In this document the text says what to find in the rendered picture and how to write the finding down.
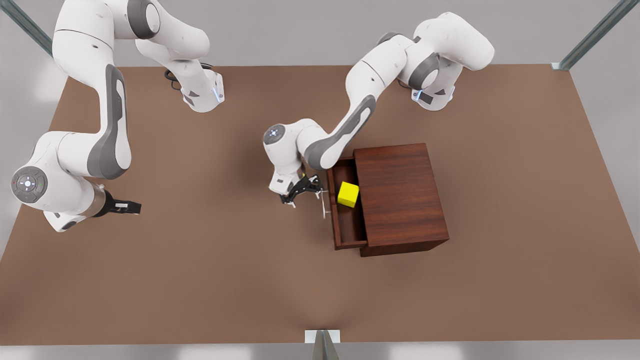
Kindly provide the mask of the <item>dark wooden cabinet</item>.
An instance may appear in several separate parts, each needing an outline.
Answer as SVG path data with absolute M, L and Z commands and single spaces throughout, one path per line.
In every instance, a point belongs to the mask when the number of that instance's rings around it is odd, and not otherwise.
M 450 239 L 424 143 L 353 155 L 366 233 L 362 257 L 429 251 Z

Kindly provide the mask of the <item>dark wooden drawer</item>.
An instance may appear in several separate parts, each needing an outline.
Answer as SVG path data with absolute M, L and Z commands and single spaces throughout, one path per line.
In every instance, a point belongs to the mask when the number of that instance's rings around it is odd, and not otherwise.
M 359 185 L 354 157 L 341 157 L 333 168 L 327 170 L 326 175 L 334 249 L 363 248 L 367 244 L 367 235 L 361 199 L 357 198 L 354 207 L 338 204 L 342 182 Z

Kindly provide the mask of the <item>silver frame post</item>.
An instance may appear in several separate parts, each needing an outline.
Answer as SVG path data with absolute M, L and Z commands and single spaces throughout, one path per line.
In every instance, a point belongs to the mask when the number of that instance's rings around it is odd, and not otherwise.
M 20 27 L 23 32 L 32 38 L 50 57 L 52 52 L 52 39 L 46 34 L 26 12 L 18 6 L 14 0 L 0 0 L 0 10 Z
M 595 44 L 605 37 L 640 0 L 619 0 L 619 2 L 595 25 L 590 32 L 562 60 L 551 63 L 554 71 L 569 71 Z
M 341 342 L 340 330 L 338 329 L 314 329 L 305 330 L 305 343 L 313 342 L 313 353 L 311 360 L 339 360 L 335 343 Z

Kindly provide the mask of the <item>yellow cube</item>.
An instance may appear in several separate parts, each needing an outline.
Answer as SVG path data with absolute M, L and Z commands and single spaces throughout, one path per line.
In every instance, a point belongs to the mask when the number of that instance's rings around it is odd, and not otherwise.
M 358 200 L 360 188 L 356 184 L 341 182 L 336 202 L 345 207 L 354 208 Z

